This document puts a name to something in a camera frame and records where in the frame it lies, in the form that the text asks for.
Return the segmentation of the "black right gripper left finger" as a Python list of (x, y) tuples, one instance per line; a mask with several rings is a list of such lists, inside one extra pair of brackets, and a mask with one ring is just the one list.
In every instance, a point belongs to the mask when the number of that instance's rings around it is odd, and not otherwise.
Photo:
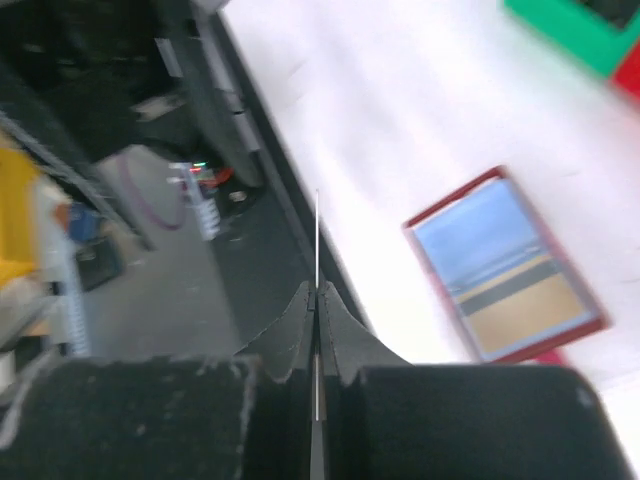
[(305, 479), (313, 289), (231, 356), (49, 354), (1, 400), (5, 479)]

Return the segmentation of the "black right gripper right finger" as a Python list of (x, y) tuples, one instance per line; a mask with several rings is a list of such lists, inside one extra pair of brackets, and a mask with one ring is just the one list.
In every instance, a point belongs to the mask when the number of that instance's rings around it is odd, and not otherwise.
[(414, 366), (318, 293), (330, 479), (630, 479), (591, 386), (548, 365)]

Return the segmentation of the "red leather card holder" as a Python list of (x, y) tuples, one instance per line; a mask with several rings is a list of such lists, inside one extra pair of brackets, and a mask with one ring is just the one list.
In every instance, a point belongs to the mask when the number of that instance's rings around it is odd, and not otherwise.
[[(417, 213), (404, 222), (403, 232), (451, 320), (480, 362), (560, 364), (561, 347), (609, 324), (588, 283), (504, 165), (486, 170)], [(538, 255), (552, 257), (592, 317), (568, 332), (489, 361), (475, 346), (454, 297)]]

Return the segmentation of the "red plastic bin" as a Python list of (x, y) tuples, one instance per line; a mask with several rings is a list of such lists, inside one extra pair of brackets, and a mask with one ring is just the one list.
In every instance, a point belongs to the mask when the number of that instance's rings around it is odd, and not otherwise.
[(636, 42), (611, 77), (616, 88), (639, 101), (640, 96), (640, 45)]

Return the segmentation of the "green plastic bin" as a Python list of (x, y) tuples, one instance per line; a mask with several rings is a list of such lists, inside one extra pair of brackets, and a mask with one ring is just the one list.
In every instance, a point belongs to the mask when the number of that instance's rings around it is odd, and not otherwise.
[(511, 0), (504, 6), (603, 77), (639, 39), (637, 1)]

